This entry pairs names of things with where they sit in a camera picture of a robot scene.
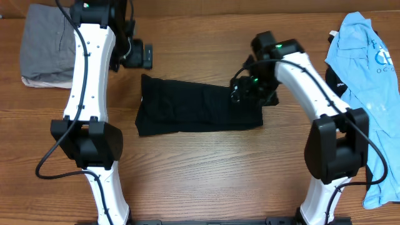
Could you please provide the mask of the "black t-shirt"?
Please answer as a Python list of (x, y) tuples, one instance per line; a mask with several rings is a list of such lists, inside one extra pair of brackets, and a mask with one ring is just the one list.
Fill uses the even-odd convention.
[(135, 125), (140, 136), (177, 132), (243, 131), (263, 125), (263, 106), (279, 103), (231, 101), (228, 87), (141, 76), (141, 105)]

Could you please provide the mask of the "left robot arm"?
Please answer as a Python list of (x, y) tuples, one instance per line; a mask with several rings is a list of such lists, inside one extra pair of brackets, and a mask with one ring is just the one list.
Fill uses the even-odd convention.
[(96, 224), (132, 224), (119, 179), (123, 134), (111, 125), (107, 110), (108, 74), (124, 68), (152, 69), (153, 47), (135, 39), (135, 20), (126, 17), (132, 1), (76, 1), (64, 16), (74, 29), (72, 88), (62, 119), (51, 122), (56, 148), (76, 163), (75, 174), (88, 180), (97, 207)]

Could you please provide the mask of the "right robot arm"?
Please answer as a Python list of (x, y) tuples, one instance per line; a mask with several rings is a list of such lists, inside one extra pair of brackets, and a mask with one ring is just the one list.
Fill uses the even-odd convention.
[(278, 104), (276, 89), (285, 85), (311, 123), (304, 160), (312, 178), (304, 202), (293, 217), (268, 217), (266, 224), (352, 224), (334, 211), (345, 185), (366, 165), (369, 119), (351, 109), (314, 69), (295, 39), (277, 42), (270, 31), (256, 35), (253, 54), (243, 64), (248, 76), (231, 79), (231, 101), (258, 107)]

